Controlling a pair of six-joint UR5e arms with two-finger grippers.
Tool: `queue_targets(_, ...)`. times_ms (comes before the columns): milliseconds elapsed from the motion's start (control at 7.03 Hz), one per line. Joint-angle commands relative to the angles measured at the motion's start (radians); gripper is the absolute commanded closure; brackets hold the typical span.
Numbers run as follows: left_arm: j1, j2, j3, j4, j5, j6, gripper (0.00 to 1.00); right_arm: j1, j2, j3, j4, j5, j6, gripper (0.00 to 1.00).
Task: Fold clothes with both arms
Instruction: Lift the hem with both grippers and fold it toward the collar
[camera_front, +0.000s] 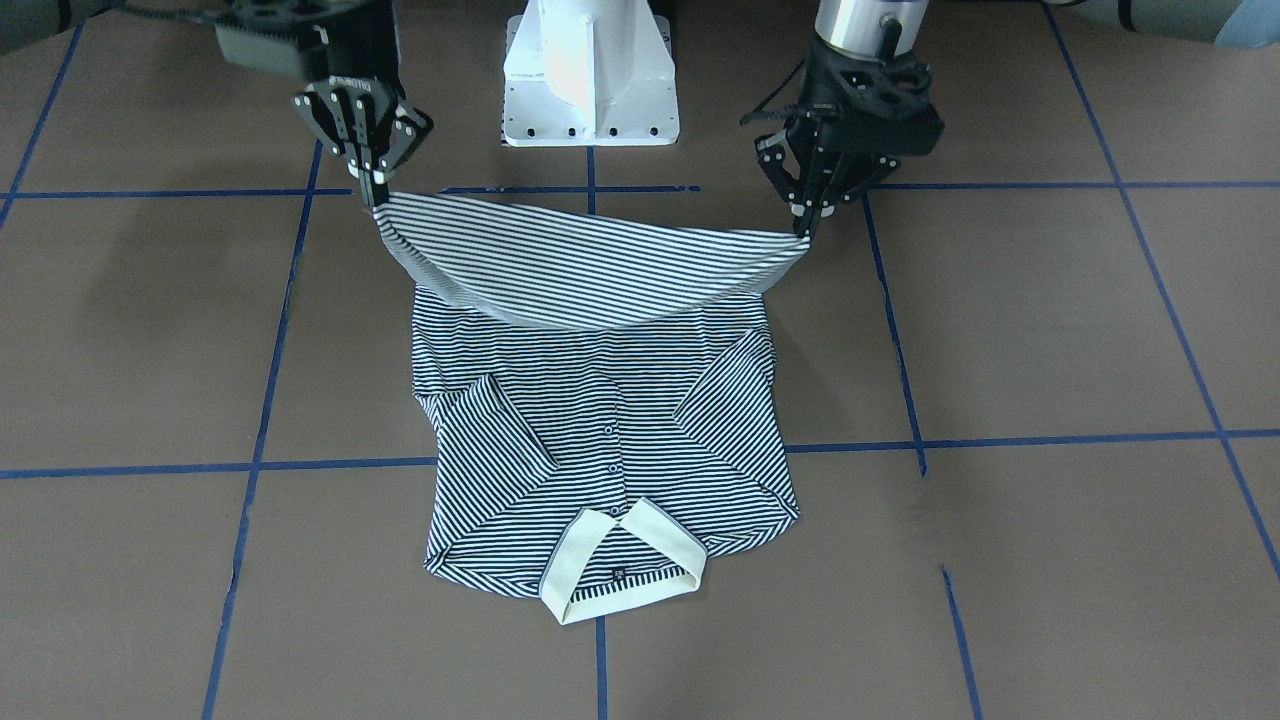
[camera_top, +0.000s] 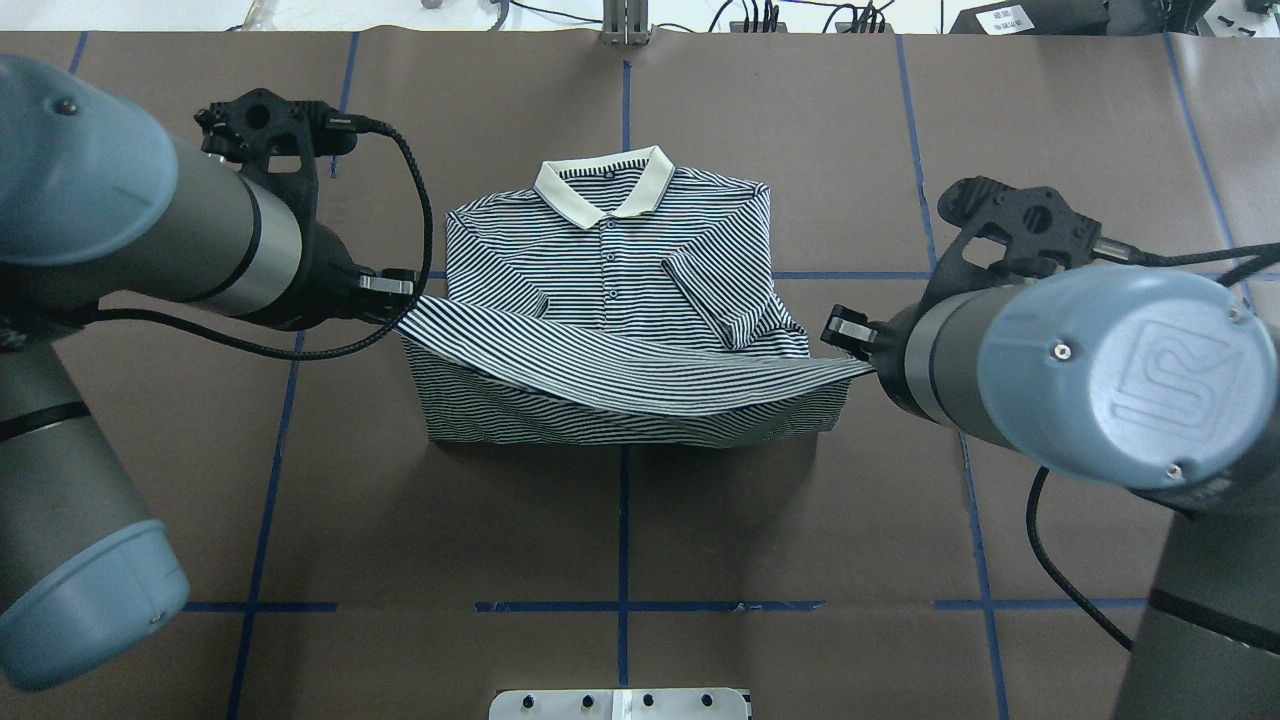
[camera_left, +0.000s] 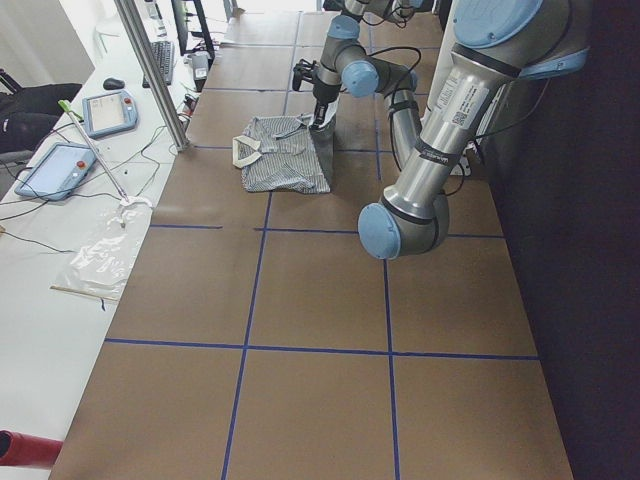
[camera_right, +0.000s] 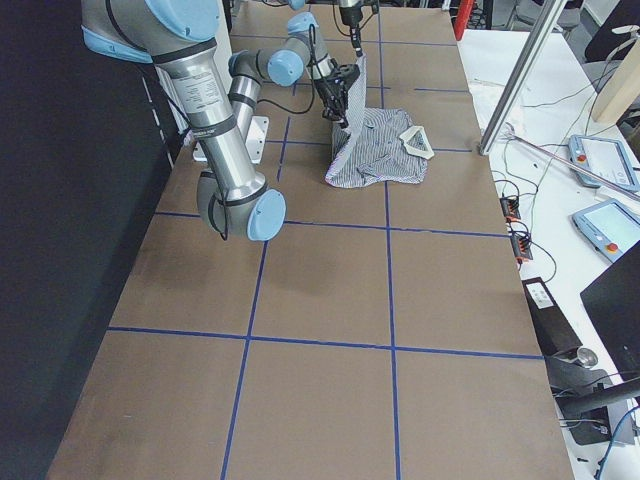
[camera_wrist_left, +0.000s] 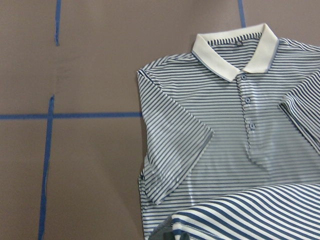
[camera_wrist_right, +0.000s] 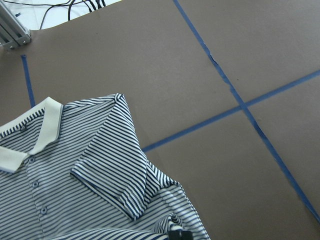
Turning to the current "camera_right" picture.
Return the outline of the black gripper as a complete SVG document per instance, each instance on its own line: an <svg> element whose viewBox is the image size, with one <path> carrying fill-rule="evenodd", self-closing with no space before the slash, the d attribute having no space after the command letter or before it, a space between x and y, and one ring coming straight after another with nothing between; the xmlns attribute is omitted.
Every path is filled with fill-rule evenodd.
<svg viewBox="0 0 640 480"><path fill-rule="evenodd" d="M348 128L348 91L333 85L330 80L323 79L317 81L317 93L323 103L322 117L333 120L341 129Z"/></svg>
<svg viewBox="0 0 640 480"><path fill-rule="evenodd" d="M350 40L356 57L361 58L364 51L361 46L360 23L363 19L362 0L338 0L337 1L342 24L350 29Z"/></svg>

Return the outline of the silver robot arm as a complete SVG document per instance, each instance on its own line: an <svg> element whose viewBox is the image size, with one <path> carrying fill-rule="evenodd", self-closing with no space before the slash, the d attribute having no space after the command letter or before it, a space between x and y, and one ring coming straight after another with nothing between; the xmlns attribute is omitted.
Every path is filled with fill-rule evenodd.
<svg viewBox="0 0 640 480"><path fill-rule="evenodd" d="M359 66L338 64L315 17L303 12L288 22L282 47L234 54L226 89L214 60L221 22L216 2L84 1L81 7L84 41L91 51L151 63L171 78L208 163L197 187L203 221L223 238L273 238L284 223L286 202L255 170L246 145L262 83L290 86L309 75L324 104L323 117L346 127L348 91Z"/></svg>
<svg viewBox="0 0 640 480"><path fill-rule="evenodd" d="M274 8L289 7L297 11L304 7L306 1L263 1L263 4ZM338 6L341 22L348 28L348 32L343 32L340 28L338 28L338 31L343 36L349 36L356 56L362 57L364 51L362 48L361 30L365 24L362 9L365 1L333 1L333 4Z"/></svg>

